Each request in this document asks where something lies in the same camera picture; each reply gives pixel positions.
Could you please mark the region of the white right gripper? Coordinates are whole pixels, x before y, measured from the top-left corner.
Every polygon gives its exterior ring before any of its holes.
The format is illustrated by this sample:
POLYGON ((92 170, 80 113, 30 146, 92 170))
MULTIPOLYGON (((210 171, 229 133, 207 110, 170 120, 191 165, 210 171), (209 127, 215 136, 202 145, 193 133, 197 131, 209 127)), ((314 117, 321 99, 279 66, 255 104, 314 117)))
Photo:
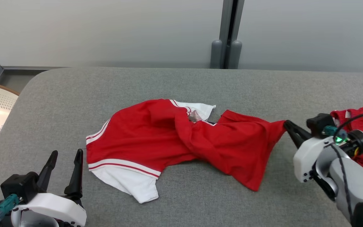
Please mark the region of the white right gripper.
POLYGON ((290 120, 284 122, 284 128, 298 148, 293 157, 296 178, 303 182, 305 179, 310 179, 312 172, 318 178, 332 183, 333 180, 328 180, 327 175, 331 163, 337 159, 337 154, 331 147, 332 144, 334 145, 333 137, 312 138, 308 131, 290 120))

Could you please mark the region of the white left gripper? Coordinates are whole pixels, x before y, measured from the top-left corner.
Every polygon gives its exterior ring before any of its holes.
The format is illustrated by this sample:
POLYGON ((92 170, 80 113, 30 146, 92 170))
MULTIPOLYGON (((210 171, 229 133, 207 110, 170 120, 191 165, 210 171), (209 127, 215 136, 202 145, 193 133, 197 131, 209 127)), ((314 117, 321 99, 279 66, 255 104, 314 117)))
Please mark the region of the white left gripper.
MULTIPOLYGON (((39 192, 46 192, 52 170, 56 166, 58 151, 51 153, 42 168, 37 181, 39 192)), ((74 169, 64 194, 67 197, 82 197, 84 152, 78 149, 74 159, 74 169)), ((11 212, 11 223, 14 227, 58 227, 59 221, 73 227, 86 224, 87 213, 74 201, 51 193, 37 194, 30 202, 17 205, 11 212)))

